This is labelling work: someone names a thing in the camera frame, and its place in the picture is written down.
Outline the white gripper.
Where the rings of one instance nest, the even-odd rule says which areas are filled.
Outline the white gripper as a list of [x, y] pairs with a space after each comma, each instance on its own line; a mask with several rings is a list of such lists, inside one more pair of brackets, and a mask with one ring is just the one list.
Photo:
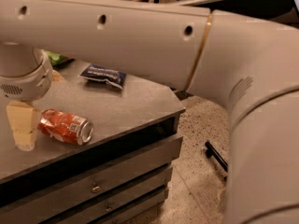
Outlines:
[[41, 111], [31, 103], [42, 98], [52, 82], [52, 66], [41, 49], [17, 43], [0, 44], [0, 94], [12, 100], [7, 117], [17, 148], [32, 151], [36, 145]]

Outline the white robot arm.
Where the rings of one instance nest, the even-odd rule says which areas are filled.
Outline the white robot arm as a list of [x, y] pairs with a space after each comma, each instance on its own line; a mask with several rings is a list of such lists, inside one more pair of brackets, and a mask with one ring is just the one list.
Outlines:
[[299, 224], [299, 31], [200, 7], [120, 0], [1, 0], [3, 66], [51, 50], [225, 107], [223, 224]]

